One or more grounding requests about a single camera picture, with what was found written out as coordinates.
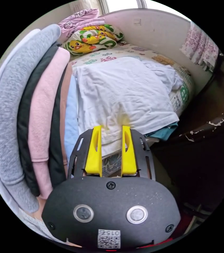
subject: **bed sheet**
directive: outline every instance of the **bed sheet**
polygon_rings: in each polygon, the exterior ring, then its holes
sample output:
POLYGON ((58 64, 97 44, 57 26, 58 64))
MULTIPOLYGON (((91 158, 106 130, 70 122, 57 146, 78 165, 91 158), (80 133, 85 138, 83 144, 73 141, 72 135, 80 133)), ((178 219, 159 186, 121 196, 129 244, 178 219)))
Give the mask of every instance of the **bed sheet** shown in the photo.
MULTIPOLYGON (((154 62, 158 62, 163 65, 171 65, 182 78, 183 86, 181 86, 181 88, 178 90, 172 90, 169 98, 178 117, 182 114, 195 94, 195 84, 191 74, 185 67, 180 66, 173 60, 155 51, 147 50, 129 43, 119 43, 118 47, 116 48, 97 51, 83 56, 71 57, 70 63, 74 69, 76 66, 110 61, 120 57, 134 57, 140 61, 153 60, 154 62)), ((152 140, 152 138, 146 139, 150 146, 156 142, 156 140, 152 140)), ((102 161, 102 166, 104 177, 108 177, 120 170, 121 153, 113 154, 107 158, 104 158, 102 161)))

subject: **blanket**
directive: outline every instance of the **blanket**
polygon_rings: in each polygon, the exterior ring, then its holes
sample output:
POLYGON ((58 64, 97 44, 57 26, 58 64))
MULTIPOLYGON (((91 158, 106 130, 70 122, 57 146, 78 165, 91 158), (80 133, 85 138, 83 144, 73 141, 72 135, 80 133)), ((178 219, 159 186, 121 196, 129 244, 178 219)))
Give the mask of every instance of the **blanket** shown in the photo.
POLYGON ((104 18, 98 18, 98 9, 85 9, 74 13, 59 23, 61 35, 58 41, 66 42, 76 31, 86 26, 101 26, 105 24, 104 18))
POLYGON ((112 25, 87 26, 76 31, 63 47, 72 55, 82 55, 117 47, 122 38, 122 32, 112 25))

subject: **pink sweatshirt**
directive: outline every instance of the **pink sweatshirt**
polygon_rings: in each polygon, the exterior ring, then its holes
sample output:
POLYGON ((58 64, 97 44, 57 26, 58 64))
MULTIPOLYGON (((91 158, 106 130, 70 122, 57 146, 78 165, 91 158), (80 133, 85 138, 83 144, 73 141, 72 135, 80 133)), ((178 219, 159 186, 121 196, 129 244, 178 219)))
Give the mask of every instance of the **pink sweatshirt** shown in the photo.
POLYGON ((76 31, 84 27, 104 25, 104 18, 98 18, 98 15, 98 9, 86 9, 65 18, 59 23, 61 28, 59 41, 66 42, 76 31))
POLYGON ((69 60, 70 53, 58 48, 43 72, 31 100, 28 146, 40 188, 40 197, 43 199, 47 199, 52 191, 48 169, 52 111, 58 85, 69 60))

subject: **pink floral curtain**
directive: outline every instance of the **pink floral curtain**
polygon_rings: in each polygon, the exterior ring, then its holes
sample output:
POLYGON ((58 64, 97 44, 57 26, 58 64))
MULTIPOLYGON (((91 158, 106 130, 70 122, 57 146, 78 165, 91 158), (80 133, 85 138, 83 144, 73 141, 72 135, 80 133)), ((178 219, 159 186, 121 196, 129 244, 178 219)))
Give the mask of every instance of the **pink floral curtain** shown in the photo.
POLYGON ((194 64, 201 65, 205 71, 216 65, 218 47, 213 40, 196 24, 191 22, 185 43, 180 48, 194 64))

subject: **window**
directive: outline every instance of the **window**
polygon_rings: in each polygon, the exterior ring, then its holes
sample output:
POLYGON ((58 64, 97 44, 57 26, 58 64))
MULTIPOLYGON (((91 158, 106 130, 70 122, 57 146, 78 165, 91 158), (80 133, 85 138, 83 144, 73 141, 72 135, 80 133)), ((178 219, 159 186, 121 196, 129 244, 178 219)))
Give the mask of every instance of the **window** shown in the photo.
POLYGON ((137 0, 106 0, 109 12, 138 8, 137 0))
POLYGON ((124 9, 145 8, 144 6, 145 4, 148 9, 166 11, 190 21, 189 18, 187 18, 180 12, 152 0, 100 0, 100 3, 102 6, 102 9, 104 10, 104 13, 119 11, 119 10, 124 10, 124 9))
POLYGON ((155 10, 170 12, 172 14, 175 14, 177 16, 180 16, 180 17, 185 18, 185 19, 190 21, 189 18, 187 18, 186 16, 182 15, 180 12, 178 12, 178 11, 176 11, 176 10, 166 6, 166 5, 163 5, 161 3, 157 3, 157 2, 152 1, 152 0, 145 0, 145 2, 146 2, 146 6, 147 6, 148 9, 155 9, 155 10))

